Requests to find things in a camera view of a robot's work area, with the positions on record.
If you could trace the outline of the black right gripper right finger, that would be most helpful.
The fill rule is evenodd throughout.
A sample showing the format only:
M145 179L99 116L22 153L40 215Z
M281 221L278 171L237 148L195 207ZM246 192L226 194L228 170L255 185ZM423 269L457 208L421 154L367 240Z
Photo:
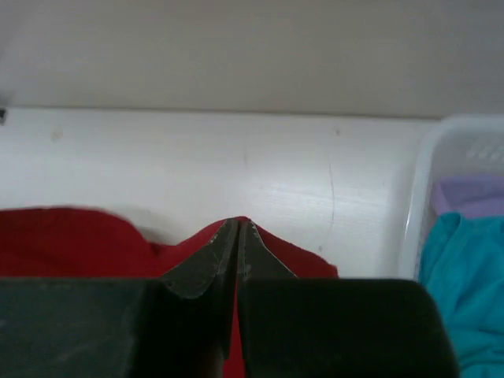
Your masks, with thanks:
M255 223L241 224L237 311L244 358L272 358L287 337L283 294L297 276L265 245Z

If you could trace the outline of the red t shirt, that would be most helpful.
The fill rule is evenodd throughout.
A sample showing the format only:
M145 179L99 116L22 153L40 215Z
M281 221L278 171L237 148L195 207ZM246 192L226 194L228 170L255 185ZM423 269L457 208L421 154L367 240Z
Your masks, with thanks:
M150 242L126 220L90 209L1 213L3 277L155 277L204 247L218 220L170 246Z

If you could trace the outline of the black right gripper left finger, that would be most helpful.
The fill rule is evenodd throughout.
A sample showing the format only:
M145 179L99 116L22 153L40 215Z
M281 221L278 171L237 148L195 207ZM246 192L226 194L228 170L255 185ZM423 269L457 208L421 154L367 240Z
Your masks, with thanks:
M160 279L157 350L173 361L231 349L239 222L226 220L210 241Z

